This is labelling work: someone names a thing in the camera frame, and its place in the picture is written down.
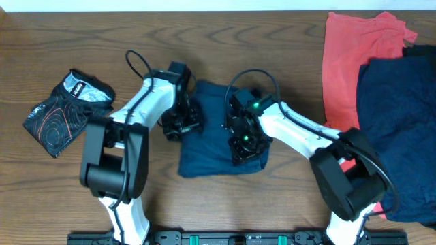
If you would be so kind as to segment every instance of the dark blue cloth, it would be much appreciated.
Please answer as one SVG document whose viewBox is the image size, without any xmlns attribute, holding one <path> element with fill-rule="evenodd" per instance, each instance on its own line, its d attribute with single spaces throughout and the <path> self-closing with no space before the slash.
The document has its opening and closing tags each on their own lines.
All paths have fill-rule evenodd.
<svg viewBox="0 0 436 245">
<path fill-rule="evenodd" d="M 269 149 L 257 160 L 233 166 L 232 153 L 227 143 L 232 134 L 222 126 L 226 90 L 226 86 L 198 82 L 193 99 L 200 104 L 204 128 L 202 133 L 194 132 L 183 136 L 178 167 L 180 176 L 192 178 L 218 174 L 252 174 L 265 168 Z"/>
<path fill-rule="evenodd" d="M 360 68 L 360 129 L 399 190 L 401 205 L 388 220 L 436 221 L 436 71 L 434 59 L 373 59 Z M 393 194 L 381 205 L 392 207 Z"/>
</svg>

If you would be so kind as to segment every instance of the red fabric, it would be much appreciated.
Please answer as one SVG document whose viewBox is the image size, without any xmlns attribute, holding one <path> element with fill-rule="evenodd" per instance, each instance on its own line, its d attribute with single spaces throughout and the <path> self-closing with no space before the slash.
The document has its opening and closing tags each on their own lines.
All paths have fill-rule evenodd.
<svg viewBox="0 0 436 245">
<path fill-rule="evenodd" d="M 360 66 L 371 58 L 402 57 L 403 40 L 413 43 L 418 34 L 388 12 L 372 19 L 330 12 L 326 26 L 322 61 L 326 126 L 342 131 L 359 128 L 356 89 Z M 348 161 L 341 167 L 346 171 L 354 164 Z M 375 211 L 381 209 L 380 204 L 377 206 Z"/>
</svg>

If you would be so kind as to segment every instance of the clothing tag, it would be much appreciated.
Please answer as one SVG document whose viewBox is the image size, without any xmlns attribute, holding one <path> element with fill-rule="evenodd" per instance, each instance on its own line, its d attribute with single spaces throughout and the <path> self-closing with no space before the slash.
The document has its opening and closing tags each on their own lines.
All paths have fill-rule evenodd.
<svg viewBox="0 0 436 245">
<path fill-rule="evenodd" d="M 86 86 L 86 84 L 84 82 L 77 82 L 76 85 L 74 85 L 71 92 L 69 92 L 69 93 L 77 98 L 77 97 L 79 97 L 80 93 L 83 91 L 85 86 Z"/>
</svg>

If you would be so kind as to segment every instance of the wooden table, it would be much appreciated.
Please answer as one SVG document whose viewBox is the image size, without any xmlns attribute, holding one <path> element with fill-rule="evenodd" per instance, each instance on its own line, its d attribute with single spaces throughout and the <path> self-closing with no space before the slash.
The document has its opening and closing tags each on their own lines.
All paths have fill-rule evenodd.
<svg viewBox="0 0 436 245">
<path fill-rule="evenodd" d="M 346 12 L 367 18 L 378 13 Z M 418 43 L 436 44 L 434 12 L 394 14 L 419 33 Z M 112 227 L 106 210 L 79 183 L 84 133 L 52 159 L 22 127 L 32 106 L 49 96 L 69 68 L 111 85 L 116 110 L 141 85 L 124 60 L 130 48 L 153 67 L 182 61 L 197 78 L 217 84 L 262 68 L 277 77 L 284 101 L 321 123 L 326 18 L 327 12 L 7 14 L 0 31 L 0 243 L 65 244 L 71 231 Z M 238 85 L 273 91 L 262 76 L 247 76 Z M 180 144 L 167 142 L 158 128 L 150 147 L 142 198 L 155 225 L 236 231 L 328 224 L 330 210 L 308 161 L 281 142 L 273 143 L 258 174 L 194 179 L 177 176 Z M 367 227 L 404 230 L 411 244 L 436 242 L 436 232 L 416 223 L 376 217 Z"/>
</svg>

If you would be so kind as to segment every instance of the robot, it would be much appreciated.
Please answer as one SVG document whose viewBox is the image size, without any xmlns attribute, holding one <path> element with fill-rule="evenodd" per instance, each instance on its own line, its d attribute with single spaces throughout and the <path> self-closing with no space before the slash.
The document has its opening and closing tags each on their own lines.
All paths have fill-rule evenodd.
<svg viewBox="0 0 436 245">
<path fill-rule="evenodd" d="M 114 232 L 70 234 L 67 244 L 408 244 L 405 233 L 363 231 L 367 217 L 377 214 L 371 213 L 375 204 L 388 189 L 395 191 L 366 137 L 357 129 L 340 132 L 297 114 L 280 100 L 275 79 L 259 69 L 238 74 L 230 85 L 247 72 L 261 72 L 273 80 L 277 94 L 262 97 L 240 89 L 230 97 L 233 112 L 226 111 L 223 126 L 234 134 L 228 142 L 233 162 L 239 165 L 258 157 L 273 139 L 298 151 L 310 160 L 332 210 L 328 228 L 298 233 L 149 233 L 140 197 L 148 175 L 149 131 L 161 118 L 166 137 L 179 140 L 185 133 L 201 132 L 202 113 L 187 96 L 191 71 L 185 64 L 171 62 L 162 71 L 143 61 L 149 74 L 141 76 L 134 70 L 143 79 L 140 91 L 119 111 L 87 125 L 80 183 L 107 209 Z M 124 155 L 106 154 L 104 148 L 110 147 L 124 149 Z M 351 159 L 356 166 L 343 172 L 340 164 Z"/>
</svg>

